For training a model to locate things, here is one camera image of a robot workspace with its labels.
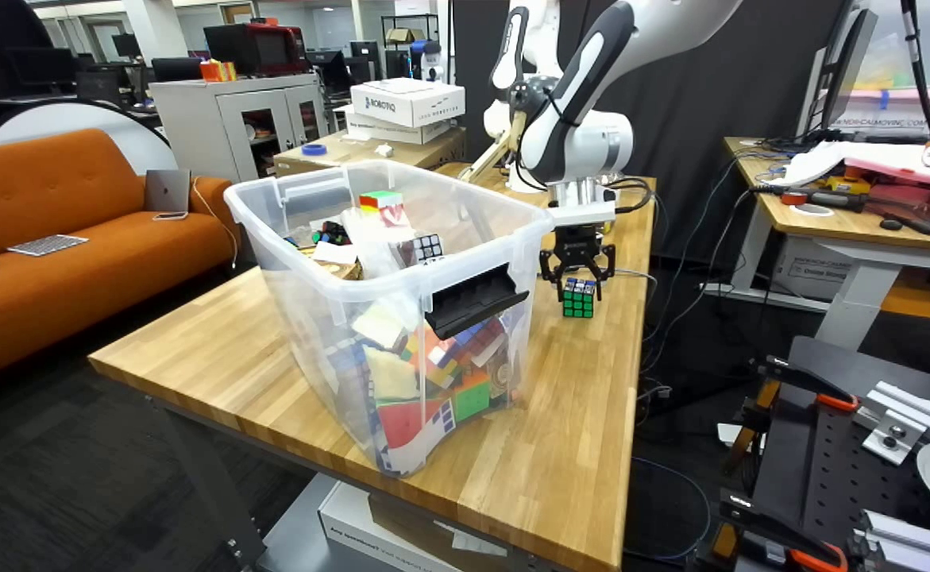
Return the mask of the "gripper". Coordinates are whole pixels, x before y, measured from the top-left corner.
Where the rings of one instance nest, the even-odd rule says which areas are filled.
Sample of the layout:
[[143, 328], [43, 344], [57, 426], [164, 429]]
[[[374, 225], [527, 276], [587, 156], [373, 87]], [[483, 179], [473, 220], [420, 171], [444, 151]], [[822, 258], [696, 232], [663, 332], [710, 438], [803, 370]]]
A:
[[[616, 249], [614, 244], [601, 244], [598, 226], [558, 226], [556, 228], [556, 251], [542, 249], [538, 253], [540, 276], [555, 286], [557, 300], [564, 301], [564, 275], [567, 265], [591, 265], [596, 282], [596, 300], [603, 299], [603, 286], [615, 275]], [[596, 263], [599, 257], [606, 261], [605, 267]]]

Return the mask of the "green-faced Rubik's cube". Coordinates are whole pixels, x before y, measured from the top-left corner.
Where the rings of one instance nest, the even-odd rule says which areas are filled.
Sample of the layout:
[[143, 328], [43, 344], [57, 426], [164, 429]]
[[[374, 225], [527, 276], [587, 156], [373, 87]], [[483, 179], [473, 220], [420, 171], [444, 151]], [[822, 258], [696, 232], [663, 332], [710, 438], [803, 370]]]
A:
[[564, 318], [591, 319], [595, 315], [598, 298], [598, 282], [567, 276], [561, 294], [562, 315]]

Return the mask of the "heap of puzzle cubes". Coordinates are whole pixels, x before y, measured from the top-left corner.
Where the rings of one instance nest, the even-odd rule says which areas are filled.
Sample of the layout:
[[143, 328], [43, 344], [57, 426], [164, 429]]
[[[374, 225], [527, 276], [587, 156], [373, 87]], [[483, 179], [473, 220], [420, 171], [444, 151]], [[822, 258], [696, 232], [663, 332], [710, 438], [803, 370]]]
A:
[[460, 426], [519, 397], [518, 312], [504, 311], [440, 339], [371, 304], [320, 340], [324, 398], [353, 441], [391, 477], [424, 467]]

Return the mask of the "white cardboard box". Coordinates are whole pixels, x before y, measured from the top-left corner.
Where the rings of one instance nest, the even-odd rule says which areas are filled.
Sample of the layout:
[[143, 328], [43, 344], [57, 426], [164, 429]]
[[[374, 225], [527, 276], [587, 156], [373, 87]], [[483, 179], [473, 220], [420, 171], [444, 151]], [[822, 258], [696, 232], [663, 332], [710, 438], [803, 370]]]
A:
[[774, 287], [781, 293], [830, 303], [854, 265], [853, 258], [809, 238], [787, 235], [772, 278]]

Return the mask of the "clear plastic storage box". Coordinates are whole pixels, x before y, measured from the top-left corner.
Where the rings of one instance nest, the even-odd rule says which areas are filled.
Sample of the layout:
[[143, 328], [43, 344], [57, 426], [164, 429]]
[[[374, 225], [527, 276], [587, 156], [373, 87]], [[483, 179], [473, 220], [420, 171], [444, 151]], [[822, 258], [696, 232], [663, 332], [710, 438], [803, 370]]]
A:
[[[403, 213], [361, 210], [368, 191], [399, 192]], [[335, 420], [317, 369], [320, 340], [375, 303], [406, 328], [428, 323], [440, 339], [518, 312], [520, 394], [538, 253], [554, 226], [543, 207], [394, 160], [248, 181], [224, 199], [250, 240], [291, 354]], [[343, 225], [352, 243], [313, 243], [326, 220]], [[409, 265], [407, 243], [431, 233], [442, 239], [442, 260]]]

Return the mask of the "wooden bar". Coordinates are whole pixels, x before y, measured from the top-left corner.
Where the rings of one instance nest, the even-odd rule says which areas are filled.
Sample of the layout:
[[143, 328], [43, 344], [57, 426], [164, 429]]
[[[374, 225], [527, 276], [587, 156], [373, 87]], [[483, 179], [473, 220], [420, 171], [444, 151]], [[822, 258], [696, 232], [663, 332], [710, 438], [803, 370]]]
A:
[[457, 180], [465, 184], [475, 184], [498, 160], [504, 159], [509, 153], [519, 151], [519, 141], [525, 131], [527, 113], [518, 111], [513, 113], [511, 127], [502, 131], [490, 148], [487, 148], [478, 160], [457, 175]]

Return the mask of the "multicolour stickerless puzzle cube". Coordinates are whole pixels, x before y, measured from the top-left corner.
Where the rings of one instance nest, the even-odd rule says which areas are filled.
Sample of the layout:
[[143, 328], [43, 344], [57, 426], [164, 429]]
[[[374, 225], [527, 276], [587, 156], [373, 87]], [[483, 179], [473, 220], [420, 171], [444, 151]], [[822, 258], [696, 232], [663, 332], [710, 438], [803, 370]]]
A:
[[368, 191], [359, 195], [359, 207], [368, 213], [399, 217], [403, 213], [403, 198], [396, 191]]

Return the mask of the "stack of white boxes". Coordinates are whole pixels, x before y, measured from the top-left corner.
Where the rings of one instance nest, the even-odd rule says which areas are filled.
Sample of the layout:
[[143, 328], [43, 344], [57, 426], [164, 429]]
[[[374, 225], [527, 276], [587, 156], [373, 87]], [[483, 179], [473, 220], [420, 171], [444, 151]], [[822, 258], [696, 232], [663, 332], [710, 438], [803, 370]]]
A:
[[344, 114], [351, 137], [425, 145], [464, 115], [465, 102], [463, 87], [393, 77], [352, 86], [349, 104], [338, 112]]

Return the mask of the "black power tool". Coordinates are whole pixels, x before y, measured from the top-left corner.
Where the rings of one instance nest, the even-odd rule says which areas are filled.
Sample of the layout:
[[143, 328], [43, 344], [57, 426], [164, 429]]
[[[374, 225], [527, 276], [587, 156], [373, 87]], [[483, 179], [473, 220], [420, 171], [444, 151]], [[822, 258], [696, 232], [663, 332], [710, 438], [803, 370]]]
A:
[[784, 205], [799, 207], [799, 209], [802, 209], [805, 205], [810, 205], [815, 208], [823, 207], [823, 209], [854, 211], [854, 213], [870, 211], [875, 216], [882, 218], [881, 228], [901, 230], [901, 228], [906, 227], [930, 236], [930, 221], [926, 220], [926, 218], [920, 218], [917, 214], [905, 213], [901, 210], [901, 205], [896, 205], [896, 203], [883, 202], [880, 199], [869, 199], [869, 195], [817, 191], [817, 189], [810, 187], [772, 185], [754, 186], [751, 190], [755, 193], [777, 196]]

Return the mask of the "wooden desk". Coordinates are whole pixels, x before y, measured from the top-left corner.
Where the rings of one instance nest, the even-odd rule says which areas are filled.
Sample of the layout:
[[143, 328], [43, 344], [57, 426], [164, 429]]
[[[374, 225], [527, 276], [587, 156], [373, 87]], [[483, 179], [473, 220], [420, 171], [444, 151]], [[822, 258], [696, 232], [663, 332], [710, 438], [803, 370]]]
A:
[[[809, 240], [853, 261], [830, 303], [784, 294], [767, 296], [752, 286], [773, 230]], [[930, 236], [909, 229], [882, 229], [873, 214], [835, 211], [831, 216], [806, 216], [776, 196], [762, 193], [756, 199], [739, 261], [728, 283], [701, 289], [711, 296], [755, 303], [766, 298], [779, 307], [823, 311], [816, 339], [835, 346], [860, 347], [882, 309], [930, 319]]]

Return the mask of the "monitor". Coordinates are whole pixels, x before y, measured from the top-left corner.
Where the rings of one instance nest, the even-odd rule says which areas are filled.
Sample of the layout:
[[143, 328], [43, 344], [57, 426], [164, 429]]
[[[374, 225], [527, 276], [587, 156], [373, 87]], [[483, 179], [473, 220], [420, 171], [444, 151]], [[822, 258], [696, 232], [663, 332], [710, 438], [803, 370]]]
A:
[[846, 111], [878, 15], [871, 0], [843, 0], [828, 42], [816, 52], [793, 145], [810, 149], [835, 137], [832, 124]]

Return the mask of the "red microwave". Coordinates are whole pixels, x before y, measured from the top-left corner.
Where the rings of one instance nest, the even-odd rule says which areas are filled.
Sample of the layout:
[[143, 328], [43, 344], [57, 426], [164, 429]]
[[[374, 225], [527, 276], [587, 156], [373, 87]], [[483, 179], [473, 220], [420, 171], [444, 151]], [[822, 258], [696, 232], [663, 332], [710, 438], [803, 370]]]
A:
[[311, 72], [302, 30], [268, 23], [230, 23], [203, 29], [211, 57], [230, 62], [237, 75], [304, 75]]

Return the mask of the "grey cabinet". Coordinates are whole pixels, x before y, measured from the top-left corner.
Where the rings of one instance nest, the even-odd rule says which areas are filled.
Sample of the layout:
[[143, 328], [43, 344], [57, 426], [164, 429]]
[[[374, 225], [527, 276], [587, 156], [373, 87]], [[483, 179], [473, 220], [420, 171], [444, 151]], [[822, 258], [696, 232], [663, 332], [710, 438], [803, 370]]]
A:
[[275, 155], [330, 133], [316, 75], [150, 84], [177, 164], [242, 182], [276, 173]]

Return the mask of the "grey laptop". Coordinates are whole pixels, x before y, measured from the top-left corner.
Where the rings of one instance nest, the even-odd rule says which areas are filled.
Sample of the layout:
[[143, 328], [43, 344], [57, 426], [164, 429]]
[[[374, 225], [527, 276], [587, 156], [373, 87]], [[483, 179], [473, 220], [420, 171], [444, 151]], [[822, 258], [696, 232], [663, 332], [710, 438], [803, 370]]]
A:
[[146, 211], [177, 213], [189, 211], [190, 171], [150, 169], [145, 174]]

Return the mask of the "orange sofa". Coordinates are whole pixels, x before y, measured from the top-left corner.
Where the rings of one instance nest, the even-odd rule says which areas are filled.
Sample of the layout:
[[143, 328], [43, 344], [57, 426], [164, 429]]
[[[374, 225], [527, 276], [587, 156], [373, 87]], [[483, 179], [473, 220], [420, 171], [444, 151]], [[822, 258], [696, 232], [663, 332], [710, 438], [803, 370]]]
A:
[[[174, 222], [152, 220], [144, 184], [98, 129], [0, 145], [0, 370], [233, 260], [228, 180], [195, 177], [189, 216]], [[6, 251], [54, 234], [88, 242]]]

